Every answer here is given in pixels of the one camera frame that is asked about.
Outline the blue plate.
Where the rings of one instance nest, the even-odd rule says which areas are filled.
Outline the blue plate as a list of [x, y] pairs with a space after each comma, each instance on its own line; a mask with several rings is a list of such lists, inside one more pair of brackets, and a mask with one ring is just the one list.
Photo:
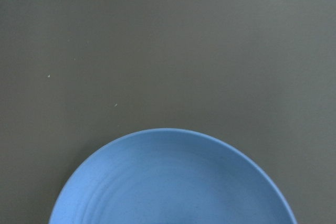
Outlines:
[[249, 157], [214, 137], [151, 129], [92, 153], [62, 188], [50, 223], [296, 223]]

